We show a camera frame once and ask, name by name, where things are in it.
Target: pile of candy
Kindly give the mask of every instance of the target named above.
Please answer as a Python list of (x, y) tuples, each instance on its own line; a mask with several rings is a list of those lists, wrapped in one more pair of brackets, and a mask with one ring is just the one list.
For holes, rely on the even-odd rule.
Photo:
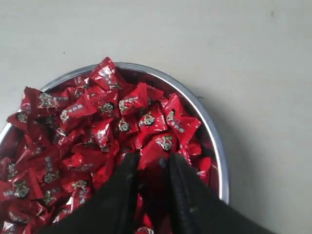
[(164, 197), (162, 163), (170, 153), (179, 152), (209, 181), (211, 161), (194, 136), (200, 121), (177, 94), (127, 83), (109, 58), (56, 91), (26, 87), (20, 111), (7, 121), (24, 135), (15, 155), (0, 162), (2, 234), (35, 233), (66, 217), (128, 152), (140, 153), (137, 233), (152, 231), (151, 216), (165, 217), (146, 209), (145, 197)]

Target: gray floor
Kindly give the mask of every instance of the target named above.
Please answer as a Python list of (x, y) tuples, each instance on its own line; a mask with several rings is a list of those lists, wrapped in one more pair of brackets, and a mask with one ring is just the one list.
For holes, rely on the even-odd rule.
[(226, 149), (231, 205), (283, 234), (312, 230), (311, 0), (7, 0), (0, 121), (24, 86), (114, 61), (202, 96)]

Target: stainless steel bowl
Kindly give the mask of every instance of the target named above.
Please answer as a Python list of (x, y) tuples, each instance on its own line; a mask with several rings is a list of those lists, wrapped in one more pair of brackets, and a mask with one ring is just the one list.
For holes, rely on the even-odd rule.
[[(55, 89), (58, 85), (67, 80), (87, 75), (95, 66), (96, 65), (91, 65), (69, 72), (48, 83), (41, 90), (48, 91)], [(163, 72), (133, 63), (118, 62), (116, 66), (130, 83), (143, 81), (165, 91), (166, 94), (173, 92), (178, 93), (187, 111), (201, 120), (202, 125), (198, 129), (196, 136), (202, 144), (203, 153), (213, 158), (210, 186), (219, 195), (221, 200), (225, 203), (229, 203), (229, 174), (223, 146), (211, 118), (199, 100), (184, 85)], [(7, 123), (0, 133), (0, 158), (12, 156), (14, 154), (20, 137), (21, 132), (10, 123)], [(210, 142), (212, 142), (213, 150), (209, 147)]]

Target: white floor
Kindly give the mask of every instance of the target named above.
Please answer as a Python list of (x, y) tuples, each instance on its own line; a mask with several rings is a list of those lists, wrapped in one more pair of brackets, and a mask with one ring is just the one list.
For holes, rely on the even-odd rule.
[(0, 121), (26, 85), (105, 56), (171, 74), (211, 114), (231, 205), (281, 234), (312, 231), (311, 0), (0, 2)]

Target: white surface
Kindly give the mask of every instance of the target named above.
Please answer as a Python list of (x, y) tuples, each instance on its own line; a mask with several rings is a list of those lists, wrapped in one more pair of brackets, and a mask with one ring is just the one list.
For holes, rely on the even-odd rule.
[(205, 97), (231, 205), (275, 232), (310, 234), (312, 1), (108, 2), (1, 1), (0, 121), (26, 85), (105, 56), (157, 68)]

